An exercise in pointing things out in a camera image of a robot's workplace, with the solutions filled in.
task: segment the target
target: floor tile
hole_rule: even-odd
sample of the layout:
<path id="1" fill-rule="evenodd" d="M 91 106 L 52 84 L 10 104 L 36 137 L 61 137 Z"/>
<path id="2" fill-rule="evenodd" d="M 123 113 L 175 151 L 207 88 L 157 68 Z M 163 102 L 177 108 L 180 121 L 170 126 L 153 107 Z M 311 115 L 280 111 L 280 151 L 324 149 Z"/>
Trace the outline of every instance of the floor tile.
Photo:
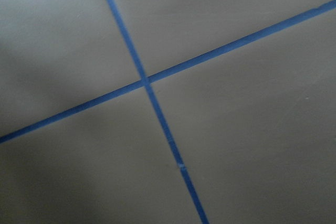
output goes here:
<path id="1" fill-rule="evenodd" d="M 0 135 L 138 80 L 105 0 L 0 5 Z"/>
<path id="2" fill-rule="evenodd" d="M 211 223 L 336 219 L 335 16 L 153 84 Z"/>
<path id="3" fill-rule="evenodd" d="M 1 223 L 199 223 L 144 90 L 0 145 Z"/>
<path id="4" fill-rule="evenodd" d="M 148 74 L 331 0 L 116 0 Z"/>

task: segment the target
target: blue tape strip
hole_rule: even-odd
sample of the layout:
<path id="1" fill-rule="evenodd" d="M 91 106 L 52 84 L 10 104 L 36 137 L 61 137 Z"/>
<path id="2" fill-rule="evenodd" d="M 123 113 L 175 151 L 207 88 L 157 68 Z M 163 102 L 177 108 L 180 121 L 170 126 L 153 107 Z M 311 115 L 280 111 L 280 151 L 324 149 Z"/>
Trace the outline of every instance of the blue tape strip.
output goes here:
<path id="1" fill-rule="evenodd" d="M 135 89 L 138 89 L 140 87 L 142 87 L 142 84 L 141 84 L 140 81 L 134 82 L 134 83 L 129 84 L 129 85 L 125 86 L 125 87 L 119 88 L 119 89 L 114 90 L 114 91 L 112 91 L 110 93 L 107 93 L 107 94 L 104 94 L 104 95 L 102 95 L 100 97 L 92 99 L 92 100 L 90 100 L 88 102 L 82 103 L 82 104 L 80 104 L 78 106 L 75 106 L 75 107 L 73 107 L 71 109 L 68 109 L 68 110 L 65 110 L 63 112 L 60 112 L 60 113 L 58 113 L 56 115 L 53 115 L 53 116 L 51 116 L 49 118 L 46 118 L 46 119 L 43 119 L 43 120 L 41 120 L 39 122 L 31 124 L 31 125 L 29 125 L 27 127 L 24 127 L 24 128 L 19 129 L 17 131 L 14 131 L 14 132 L 11 132 L 11 133 L 9 133 L 7 135 L 4 135 L 4 136 L 0 137 L 0 143 L 4 143 L 4 142 L 6 142 L 8 140 L 11 140 L 11 139 L 16 138 L 16 137 L 21 136 L 21 135 L 24 135 L 24 134 L 26 134 L 28 132 L 37 130 L 38 128 L 44 127 L 44 126 L 46 126 L 46 125 L 48 125 L 50 123 L 54 123 L 54 122 L 57 122 L 57 121 L 59 121 L 61 119 L 67 118 L 68 116 L 74 115 L 74 114 L 76 114 L 76 113 L 78 113 L 80 111 L 86 110 L 86 109 L 91 108 L 93 106 L 96 106 L 96 105 L 98 105 L 100 103 L 106 102 L 106 101 L 111 100 L 111 99 L 116 98 L 116 97 L 119 97 L 119 96 L 121 96 L 123 94 L 131 92 L 131 91 L 133 91 Z"/>
<path id="2" fill-rule="evenodd" d="M 198 65 L 198 64 L 200 64 L 200 63 L 202 63 L 204 61 L 207 61 L 207 60 L 215 58 L 215 57 L 217 57 L 219 55 L 225 54 L 226 52 L 230 52 L 230 51 L 232 51 L 234 49 L 237 49 L 239 47 L 247 45 L 247 44 L 249 44 L 249 43 L 251 43 L 253 41 L 262 39 L 262 38 L 264 38 L 266 36 L 269 36 L 269 35 L 271 35 L 273 33 L 276 33 L 278 31 L 281 31 L 283 29 L 286 29 L 288 27 L 296 25 L 296 24 L 298 24 L 300 22 L 303 22 L 303 21 L 305 21 L 307 19 L 313 18 L 315 16 L 318 16 L 320 14 L 323 14 L 323 13 L 328 12 L 330 10 L 333 10 L 335 8 L 336 8 L 336 0 L 332 0 L 332 1 L 328 2 L 328 3 L 326 3 L 326 4 L 321 5 L 318 8 L 308 10 L 308 11 L 306 11 L 304 13 L 301 13 L 299 15 L 296 15 L 296 16 L 292 17 L 292 18 L 286 19 L 286 20 L 284 20 L 282 22 L 279 22 L 279 23 L 277 23 L 275 25 L 269 26 L 267 28 L 264 28 L 264 29 L 262 29 L 260 31 L 255 32 L 253 34 L 247 35 L 246 37 L 243 37 L 241 39 L 235 40 L 235 41 L 233 41 L 233 42 L 231 42 L 229 44 L 223 45 L 223 46 L 221 46 L 219 48 L 216 48 L 216 49 L 214 49 L 212 51 L 206 52 L 206 53 L 204 53 L 202 55 L 199 55 L 199 56 L 197 56 L 195 58 L 192 58 L 190 60 L 187 60 L 187 61 L 182 62 L 180 64 L 177 64 L 175 66 L 172 66 L 172 67 L 170 67 L 168 69 L 165 69 L 163 71 L 160 71 L 158 73 L 155 73 L 155 74 L 149 76 L 148 80 L 149 80 L 150 83 L 159 81 L 159 80 L 161 80 L 163 78 L 166 78 L 168 76 L 171 76 L 171 75 L 173 75 L 175 73 L 178 73 L 178 72 L 181 72 L 181 71 L 183 71 L 185 69 L 191 68 L 191 67 L 193 67 L 195 65 Z M 91 101 L 88 101 L 86 103 L 83 103 L 83 104 L 80 104 L 80 105 L 78 105 L 76 107 L 73 107 L 73 108 L 71 108 L 69 110 L 63 111 L 63 112 L 58 113 L 56 115 L 53 115 L 53 116 L 51 116 L 49 118 L 46 118 L 44 120 L 41 120 L 41 121 L 36 122 L 34 124 L 31 124 L 31 125 L 29 125 L 27 127 L 19 129 L 19 130 L 15 131 L 15 132 L 11 132 L 11 133 L 9 133 L 7 135 L 3 135 L 3 136 L 0 137 L 0 143 L 6 142 L 6 141 L 11 140 L 13 138 L 16 138 L 18 136 L 21 136 L 23 134 L 26 134 L 28 132 L 31 132 L 33 130 L 36 130 L 38 128 L 46 126 L 46 125 L 48 125 L 50 123 L 59 121 L 59 120 L 61 120 L 63 118 L 66 118 L 66 117 L 68 117 L 70 115 L 73 115 L 73 114 L 76 114 L 76 113 L 78 113 L 80 111 L 83 111 L 83 110 L 86 110 L 88 108 L 91 108 L 91 107 L 93 107 L 93 106 L 95 106 L 97 104 L 100 104 L 102 102 L 111 100 L 111 99 L 113 99 L 115 97 L 118 97 L 118 96 L 120 96 L 122 94 L 128 93 L 128 92 L 130 92 L 132 90 L 138 89 L 138 88 L 140 88 L 142 86 L 143 86 L 142 83 L 140 81 L 138 81 L 138 82 L 134 82 L 132 84 L 129 84 L 129 85 L 125 86 L 125 87 L 119 88 L 119 89 L 117 89 L 115 91 L 112 91 L 112 92 L 110 92 L 108 94 L 105 94 L 105 95 L 103 95 L 101 97 L 97 97 L 97 98 L 95 98 L 95 99 L 93 99 Z"/>
<path id="3" fill-rule="evenodd" d="M 144 85 L 145 89 L 146 89 L 146 92 L 147 92 L 147 95 L 152 103 L 152 106 L 155 110 L 155 113 L 156 113 L 156 116 L 157 118 L 159 119 L 159 122 L 161 124 L 161 127 L 163 129 L 163 132 L 167 138 L 167 141 L 168 141 L 168 144 L 171 148 L 171 151 L 174 155 L 174 158 L 180 168 L 180 171 L 182 173 L 182 176 L 184 178 L 184 182 L 185 184 L 187 185 L 187 188 L 189 190 L 189 193 L 193 199 L 193 202 L 194 202 L 194 205 L 196 207 L 196 210 L 198 212 L 198 215 L 200 216 L 200 219 L 202 221 L 202 223 L 208 223 L 208 220 L 207 220 L 207 217 L 206 217 L 206 214 L 204 212 L 204 209 L 202 207 L 202 204 L 201 204 L 201 201 L 200 199 L 198 198 L 198 195 L 196 193 L 196 190 L 194 188 L 194 185 L 189 177 L 189 174 L 186 170 L 186 167 L 184 165 L 184 162 L 182 160 L 182 157 L 180 155 L 180 152 L 179 152 L 179 149 L 177 148 L 176 146 L 176 143 L 175 143 L 175 140 L 174 140 L 174 137 L 169 129 L 169 126 L 168 126 L 168 123 L 163 115 L 163 112 L 160 108 L 160 105 L 159 105 L 159 102 L 154 94 L 154 91 L 150 85 L 150 82 L 148 80 L 148 77 L 145 73 L 145 70 L 142 66 L 142 63 L 141 63 L 141 60 L 140 60 L 140 57 L 135 49 L 135 46 L 133 44 L 133 41 L 131 39 L 131 36 L 129 35 L 128 31 L 127 31 L 127 28 L 126 28 L 126 25 L 124 24 L 122 18 L 121 18 L 121 15 L 118 11 L 118 8 L 117 8 L 117 5 L 115 3 L 114 0 L 107 0 L 108 2 L 108 5 L 112 11 L 112 14 L 116 20 L 116 23 L 119 27 L 119 30 L 120 30 L 120 33 L 126 43 L 126 46 L 130 52 L 130 55 L 134 61 L 134 64 L 136 66 L 136 69 L 141 77 L 141 81 L 142 81 L 142 84 Z"/>

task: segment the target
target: gray surface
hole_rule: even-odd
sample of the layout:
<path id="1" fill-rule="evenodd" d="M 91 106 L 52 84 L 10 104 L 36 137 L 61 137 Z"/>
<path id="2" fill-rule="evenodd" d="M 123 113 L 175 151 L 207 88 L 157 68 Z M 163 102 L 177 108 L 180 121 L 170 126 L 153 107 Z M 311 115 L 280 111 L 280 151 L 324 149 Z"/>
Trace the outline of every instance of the gray surface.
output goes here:
<path id="1" fill-rule="evenodd" d="M 198 223 L 144 90 L 0 146 L 0 223 Z"/>
<path id="2" fill-rule="evenodd" d="M 335 15 L 154 84 L 211 223 L 336 221 Z"/>
<path id="3" fill-rule="evenodd" d="M 147 74 L 331 0 L 116 0 Z"/>
<path id="4" fill-rule="evenodd" d="M 105 0 L 0 6 L 0 135 L 138 80 Z"/>

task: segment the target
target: gray floor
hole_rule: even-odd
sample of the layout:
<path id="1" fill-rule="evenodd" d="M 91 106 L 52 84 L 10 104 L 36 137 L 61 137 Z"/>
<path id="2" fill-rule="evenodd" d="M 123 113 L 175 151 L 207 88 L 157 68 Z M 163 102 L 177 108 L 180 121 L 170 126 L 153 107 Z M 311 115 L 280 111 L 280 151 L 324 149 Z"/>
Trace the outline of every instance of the gray floor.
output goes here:
<path id="1" fill-rule="evenodd" d="M 116 0 L 148 75 L 331 0 Z M 105 0 L 0 0 L 0 136 L 139 80 Z M 210 223 L 336 222 L 336 10 L 152 84 Z M 0 145 L 0 223 L 200 223 L 143 88 Z"/>

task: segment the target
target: blue line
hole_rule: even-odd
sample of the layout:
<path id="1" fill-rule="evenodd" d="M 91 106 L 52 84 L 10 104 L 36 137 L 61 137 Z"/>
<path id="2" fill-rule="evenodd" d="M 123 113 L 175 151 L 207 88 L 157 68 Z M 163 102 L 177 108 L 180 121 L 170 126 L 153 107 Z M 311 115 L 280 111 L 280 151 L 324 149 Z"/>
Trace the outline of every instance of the blue line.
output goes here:
<path id="1" fill-rule="evenodd" d="M 159 105 L 159 102 L 154 94 L 154 91 L 150 85 L 150 82 L 148 80 L 148 77 L 145 73 L 145 70 L 142 66 L 142 63 L 141 63 L 141 60 L 140 60 L 140 57 L 135 49 L 135 46 L 133 44 L 133 41 L 131 39 L 131 36 L 129 35 L 128 31 L 127 31 L 127 28 L 126 28 L 126 25 L 124 24 L 122 18 L 121 18 L 121 15 L 118 11 L 118 8 L 117 8 L 117 5 L 116 3 L 114 2 L 114 0 L 107 0 L 107 3 L 112 11 L 112 14 L 116 20 L 116 23 L 119 27 L 119 30 L 120 30 L 120 33 L 126 43 L 126 46 L 130 52 L 130 55 L 132 56 L 132 59 L 134 61 L 134 64 L 136 66 L 136 69 L 138 70 L 138 73 L 141 77 L 141 81 L 142 81 L 142 84 L 144 85 L 145 89 L 146 89 L 146 92 L 147 92 L 147 95 L 152 103 L 152 106 L 155 110 L 155 113 L 156 113 L 156 116 L 157 118 L 159 119 L 160 121 L 160 124 L 161 124 L 161 127 L 163 129 L 163 132 L 167 138 L 167 141 L 168 141 L 168 144 L 171 148 L 171 151 L 174 155 L 174 158 L 177 162 L 177 165 L 179 166 L 180 168 L 180 171 L 181 171 L 181 174 L 184 178 L 184 182 L 189 190 L 189 193 L 193 199 L 193 202 L 194 202 L 194 205 L 196 207 L 196 210 L 198 212 L 198 215 L 200 216 L 200 219 L 202 221 L 202 223 L 209 223 L 208 220 L 207 220 L 207 217 L 206 217 L 206 214 L 204 212 L 204 209 L 202 207 L 202 204 L 201 204 L 201 201 L 200 199 L 198 198 L 198 195 L 196 193 L 196 190 L 194 188 L 194 185 L 189 177 L 189 174 L 187 172 L 187 168 L 185 167 L 184 165 L 184 162 L 182 160 L 182 157 L 180 155 L 180 152 L 179 152 L 179 149 L 177 148 L 176 146 L 176 143 L 175 143 L 175 140 L 174 140 L 174 137 L 169 129 L 169 126 L 168 126 L 168 123 L 163 115 L 163 112 L 160 108 L 160 105 Z"/>
<path id="2" fill-rule="evenodd" d="M 11 132 L 11 133 L 9 133 L 7 135 L 4 135 L 4 136 L 0 137 L 0 143 L 4 143 L 4 142 L 6 142 L 8 140 L 11 140 L 11 139 L 16 138 L 16 137 L 21 136 L 21 135 L 24 135 L 24 134 L 26 134 L 28 132 L 37 130 L 38 128 L 44 127 L 44 126 L 46 126 L 48 124 L 55 123 L 55 122 L 57 122 L 57 121 L 59 121 L 61 119 L 67 118 L 68 116 L 74 115 L 74 114 L 76 114 L 76 113 L 78 113 L 80 111 L 86 110 L 86 109 L 91 108 L 93 106 L 96 106 L 96 105 L 98 105 L 100 103 L 106 102 L 106 101 L 111 100 L 111 99 L 116 98 L 116 97 L 119 97 L 119 96 L 121 96 L 123 94 L 131 92 L 131 91 L 133 91 L 135 89 L 138 89 L 140 87 L 142 87 L 142 84 L 141 84 L 140 81 L 134 82 L 132 84 L 129 84 L 127 86 L 124 86 L 122 88 L 114 90 L 114 91 L 112 91 L 110 93 L 107 93 L 107 94 L 104 94 L 104 95 L 102 95 L 100 97 L 92 99 L 92 100 L 90 100 L 88 102 L 82 103 L 82 104 L 80 104 L 78 106 L 75 106 L 75 107 L 73 107 L 71 109 L 68 109 L 68 110 L 65 110 L 63 112 L 60 112 L 60 113 L 58 113 L 56 115 L 53 115 L 53 116 L 51 116 L 49 118 L 46 118 L 46 119 L 43 119 L 43 120 L 41 120 L 39 122 L 31 124 L 31 125 L 29 125 L 27 127 L 24 127 L 24 128 L 19 129 L 17 131 L 14 131 L 14 132 Z"/>
<path id="3" fill-rule="evenodd" d="M 257 31 L 253 34 L 247 35 L 241 39 L 235 40 L 229 44 L 223 45 L 221 47 L 218 47 L 212 51 L 206 52 L 202 55 L 199 55 L 195 58 L 192 58 L 190 60 L 187 60 L 185 62 L 182 62 L 180 64 L 177 64 L 175 66 L 172 66 L 168 69 L 165 69 L 161 72 L 158 72 L 156 74 L 153 74 L 152 76 L 149 76 L 150 82 L 155 82 L 158 80 L 161 80 L 163 78 L 166 78 L 168 76 L 171 76 L 172 74 L 181 72 L 185 69 L 191 68 L 195 65 L 198 65 L 204 61 L 210 60 L 212 58 L 215 58 L 219 55 L 225 54 L 227 52 L 230 52 L 232 50 L 235 50 L 239 47 L 245 46 L 247 44 L 250 44 L 251 42 L 254 42 L 256 40 L 262 39 L 264 37 L 267 37 L 269 35 L 272 35 L 274 33 L 277 33 L 281 30 L 284 30 L 288 27 L 291 27 L 293 25 L 296 25 L 298 23 L 301 23 L 307 19 L 313 18 L 315 16 L 318 16 L 320 14 L 326 13 L 330 10 L 333 10 L 336 8 L 336 0 L 332 0 L 326 4 L 321 5 L 318 8 L 310 9 L 304 13 L 298 14 L 294 17 L 288 18 L 284 21 L 281 21 L 279 23 L 276 23 L 272 26 L 269 26 L 267 28 L 264 28 L 260 31 Z"/>
<path id="4" fill-rule="evenodd" d="M 247 44 L 249 44 L 249 43 L 251 43 L 253 41 L 256 41 L 256 40 L 262 39 L 262 38 L 264 38 L 266 36 L 272 35 L 273 33 L 276 33 L 278 31 L 281 31 L 283 29 L 286 29 L 288 27 L 296 25 L 296 24 L 298 24 L 300 22 L 303 22 L 303 21 L 305 21 L 307 19 L 313 18 L 315 16 L 318 16 L 320 14 L 323 14 L 323 13 L 328 12 L 330 10 L 333 10 L 335 8 L 336 8 L 336 0 L 332 0 L 332 1 L 328 2 L 328 3 L 326 3 L 326 4 L 321 5 L 318 8 L 308 10 L 308 11 L 306 11 L 304 13 L 301 13 L 299 15 L 296 15 L 296 16 L 294 16 L 292 18 L 289 18 L 289 19 L 286 19 L 284 21 L 281 21 L 281 22 L 279 22 L 279 23 L 277 23 L 275 25 L 269 26 L 267 28 L 264 28 L 264 29 L 262 29 L 260 31 L 255 32 L 253 34 L 247 35 L 247 36 L 245 36 L 245 37 L 243 37 L 241 39 L 235 40 L 235 41 L 233 41 L 233 42 L 231 42 L 229 44 L 223 45 L 223 46 L 221 46 L 219 48 L 216 48 L 216 49 L 214 49 L 212 51 L 206 52 L 206 53 L 204 53 L 202 55 L 199 55 L 199 56 L 197 56 L 195 58 L 192 58 L 190 60 L 187 60 L 187 61 L 182 62 L 180 64 L 177 64 L 175 66 L 172 66 L 172 67 L 170 67 L 168 69 L 165 69 L 163 71 L 160 71 L 158 73 L 155 73 L 155 74 L 149 76 L 148 80 L 149 80 L 150 83 L 159 81 L 159 80 L 161 80 L 163 78 L 166 78 L 168 76 L 171 76 L 171 75 L 173 75 L 175 73 L 178 73 L 178 72 L 181 72 L 181 71 L 183 71 L 185 69 L 191 68 L 191 67 L 193 67 L 195 65 L 198 65 L 198 64 L 200 64 L 200 63 L 202 63 L 204 61 L 207 61 L 207 60 L 215 58 L 215 57 L 217 57 L 219 55 L 225 54 L 226 52 L 230 52 L 232 50 L 235 50 L 235 49 L 237 49 L 239 47 L 242 47 L 244 45 L 247 45 Z M 97 97 L 97 98 L 95 98 L 95 99 L 93 99 L 91 101 L 88 101 L 86 103 L 80 104 L 80 105 L 78 105 L 76 107 L 73 107 L 73 108 L 71 108 L 69 110 L 60 112 L 60 113 L 58 113 L 56 115 L 53 115 L 53 116 L 51 116 L 49 118 L 46 118 L 46 119 L 43 119 L 43 120 L 41 120 L 39 122 L 31 124 L 31 125 L 29 125 L 27 127 L 24 127 L 22 129 L 19 129 L 19 130 L 15 131 L 15 132 L 11 132 L 11 133 L 9 133 L 7 135 L 3 135 L 3 136 L 0 137 L 0 143 L 6 142 L 6 141 L 11 140 L 13 138 L 16 138 L 18 136 L 24 135 L 24 134 L 26 134 L 28 132 L 31 132 L 33 130 L 36 130 L 38 128 L 46 126 L 46 125 L 48 125 L 50 123 L 59 121 L 59 120 L 61 120 L 63 118 L 66 118 L 68 116 L 76 114 L 76 113 L 78 113 L 80 111 L 83 111 L 83 110 L 91 108 L 91 107 L 93 107 L 95 105 L 98 105 L 98 104 L 100 104 L 102 102 L 111 100 L 111 99 L 113 99 L 115 97 L 118 97 L 118 96 L 123 95 L 125 93 L 128 93 L 130 91 L 133 91 L 135 89 L 138 89 L 138 88 L 140 88 L 142 86 L 143 86 L 142 83 L 140 81 L 137 81 L 137 82 L 134 82 L 134 83 L 129 84 L 127 86 L 124 86 L 122 88 L 119 88 L 117 90 L 114 90 L 114 91 L 112 91 L 112 92 L 110 92 L 108 94 L 105 94 L 105 95 L 101 96 L 101 97 Z"/>

